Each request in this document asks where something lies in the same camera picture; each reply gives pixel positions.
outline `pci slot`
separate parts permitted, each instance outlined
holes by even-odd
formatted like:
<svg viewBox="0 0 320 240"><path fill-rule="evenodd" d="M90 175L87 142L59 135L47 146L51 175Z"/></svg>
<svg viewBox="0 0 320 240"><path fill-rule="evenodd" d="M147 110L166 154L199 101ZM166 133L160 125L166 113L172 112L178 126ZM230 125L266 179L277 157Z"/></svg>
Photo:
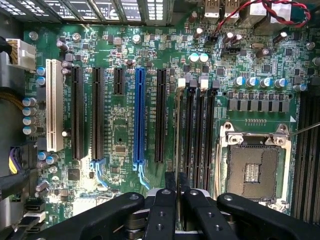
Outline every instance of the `pci slot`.
<svg viewBox="0 0 320 240"><path fill-rule="evenodd" d="M194 119L195 89L189 88L186 96L185 138L184 138L184 172L189 178L192 156L192 128Z"/></svg>
<svg viewBox="0 0 320 240"><path fill-rule="evenodd" d="M61 62L46 59L46 150L58 152L64 148L61 135L64 129L64 78Z"/></svg>
<svg viewBox="0 0 320 240"><path fill-rule="evenodd" d="M155 163L164 162L166 131L166 79L167 71L165 69L158 69L156 78Z"/></svg>
<svg viewBox="0 0 320 240"><path fill-rule="evenodd" d="M146 71L143 67L135 70L135 99L134 99L134 137L133 165L145 162L145 95Z"/></svg>
<svg viewBox="0 0 320 240"><path fill-rule="evenodd" d="M93 160L104 158L105 141L105 77L104 69L92 68L92 136L91 152Z"/></svg>
<svg viewBox="0 0 320 240"><path fill-rule="evenodd" d="M204 178L203 189L209 192L210 188L210 164L212 160L212 146L214 137L214 116L215 99L217 91L210 89L207 91L207 110L206 110L206 128L205 128L205 146L204 146Z"/></svg>
<svg viewBox="0 0 320 240"><path fill-rule="evenodd" d="M197 97L196 105L196 121L195 121L195 137L194 137L194 167L193 167L193 188L202 188L200 186L201 178L201 162L203 161L203 132L204 132L204 109L205 109L205 95L203 92Z"/></svg>
<svg viewBox="0 0 320 240"><path fill-rule="evenodd" d="M125 74L124 69L116 67L113 70L113 94L115 95L125 95Z"/></svg>
<svg viewBox="0 0 320 240"><path fill-rule="evenodd" d="M84 75L79 66L71 75L71 148L72 159L81 160L84 155Z"/></svg>

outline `green circuit board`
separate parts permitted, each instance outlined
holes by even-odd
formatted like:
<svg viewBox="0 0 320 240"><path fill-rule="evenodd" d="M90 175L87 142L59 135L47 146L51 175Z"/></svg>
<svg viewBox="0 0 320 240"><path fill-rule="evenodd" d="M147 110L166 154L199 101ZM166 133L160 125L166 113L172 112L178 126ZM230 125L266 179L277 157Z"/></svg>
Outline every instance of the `green circuit board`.
<svg viewBox="0 0 320 240"><path fill-rule="evenodd" d="M193 32L196 27L202 26L205 34L199 40L193 40ZM218 142L221 126L225 122L232 123L236 131L249 133L274 133L280 124L288 127L289 132L294 132L298 124L299 94L293 91L293 78L297 76L296 70L299 70L301 83L307 83L308 72L317 71L312 66L314 51L307 51L306 42L316 38L316 32L313 30L295 30L287 29L288 37L286 40L274 45L272 39L274 36L254 35L252 29L235 28L226 25L222 32L233 32L241 34L243 40L237 44L241 48L241 53L235 56L221 57L221 51L224 48L222 36L213 46L204 47L207 32L215 28L214 25L201 25L199 22L194 24L181 22L172 27L148 27L148 26L98 26L98 25L61 25L61 24L26 24L24 32L24 41L36 46L37 49L37 67L45 67L46 59L63 60L61 51L56 47L57 40L64 40L69 46L69 52L73 54L75 66L83 68L83 101L84 101L84 153L85 157L81 160L73 160L71 141L64 139L64 150L58 152L59 161L56 164L57 172L50 173L48 168L39 171L39 182L47 180L49 182L49 192L46 195L47 226L52 226L63 220L70 218L75 214L74 203L81 199L95 199L95 201L107 201L115 196L125 192L138 192L147 195L147 188L140 183L137 171L133 170L133 144L134 144L134 115L135 115L135 69L143 67L146 70L146 94L145 94L145 144L144 144L144 175L143 179L150 188L164 188L165 172L174 170L184 170L184 158L179 158L176 162L176 143L177 143L177 93L178 79L185 78L185 66L189 66L188 73L191 73L194 79L200 76L207 76L209 79L209 88L212 84L218 84L214 100L214 114L212 125L212 157L209 163L209 182L208 191L214 196L214 186L217 180L216 159L218 155ZM38 40L32 41L29 38L31 31L38 33ZM74 42L72 35L79 33L81 40ZM133 36L139 35L140 41L133 42ZM108 36L120 38L120 44L108 41ZM257 49L252 49L254 43L264 44L268 49L272 49L272 54L263 58L256 58ZM206 53L209 60L205 63L208 71L205 71L203 64L190 64L188 57L192 53ZM134 60L134 66L127 67L127 60ZM91 172L89 165L91 161L91 123L92 123L92 69L94 67L103 68L104 71L104 173L102 178L108 187L101 186L95 178L90 178ZM125 93L124 95L114 95L114 68L124 68L125 72ZM170 69L174 69L172 79L169 76L166 82L165 114L162 116L165 121L165 140L163 163L155 162L155 125L156 125L156 102L157 102L157 70L167 69L168 75ZM37 75L26 73L26 96L37 97ZM271 78L273 81L281 78L286 79L286 86L275 88L273 85L267 88L261 88L259 84L254 87L234 86L234 79L237 77L256 77L257 80ZM183 90L181 101L181 120L180 136L181 143L186 133L187 113L187 91ZM275 99L288 102L287 110L284 112L276 111L246 111L232 110L230 104L233 99L239 101L239 93L244 94L249 100L253 96L255 100L267 100L270 94ZM201 94L197 90L194 101L194 111L192 117L191 139L196 137L197 131L197 97ZM64 95L64 128L71 127L71 82L70 77L66 77L63 86ZM37 127L46 128L45 110L39 110L37 113ZM43 133L37 133L36 137L45 136ZM282 194L282 186L287 182L287 193L285 200L290 206L294 173L294 157L296 148L296 138L291 139L292 148L290 149L289 165L285 165L285 153L278 151L278 160L276 163L276 196ZM116 154L116 146L125 146L125 153ZM223 150L220 162L220 182L227 182L228 165L227 151ZM184 148L179 153L184 155ZM283 175L284 168L288 174ZM69 169L79 169L79 178L71 180L68 178ZM190 185L194 186L193 167L190 167L189 179ZM200 182L197 186L204 184L203 176L199 177ZM68 190L67 198L61 199L61 190ZM221 184L220 191L223 193L227 186ZM285 211L290 214L290 207Z"/></svg>

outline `motherboard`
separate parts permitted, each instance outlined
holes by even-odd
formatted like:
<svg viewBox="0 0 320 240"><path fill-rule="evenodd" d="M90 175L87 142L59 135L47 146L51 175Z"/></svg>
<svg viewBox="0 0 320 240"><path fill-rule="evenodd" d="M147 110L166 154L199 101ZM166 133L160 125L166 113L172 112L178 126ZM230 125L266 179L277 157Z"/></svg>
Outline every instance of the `motherboard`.
<svg viewBox="0 0 320 240"><path fill-rule="evenodd" d="M290 214L297 140L287 136L318 73L319 36L225 24L212 38L215 27L190 14L171 27L25 24L48 227L122 193L147 196L166 172L214 199L232 192Z"/></svg>

